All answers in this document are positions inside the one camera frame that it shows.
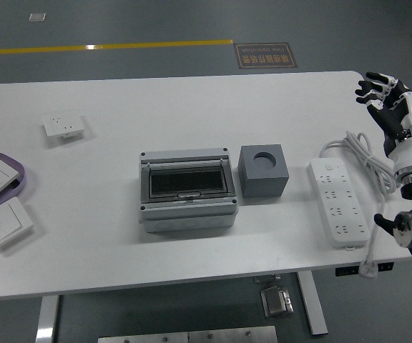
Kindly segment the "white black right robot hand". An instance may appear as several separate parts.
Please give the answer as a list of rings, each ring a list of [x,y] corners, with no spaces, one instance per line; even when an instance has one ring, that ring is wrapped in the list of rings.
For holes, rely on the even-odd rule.
[[[356,101],[384,133],[385,155],[393,162],[397,176],[412,170],[412,91],[400,80],[386,74],[368,72],[358,82]]]

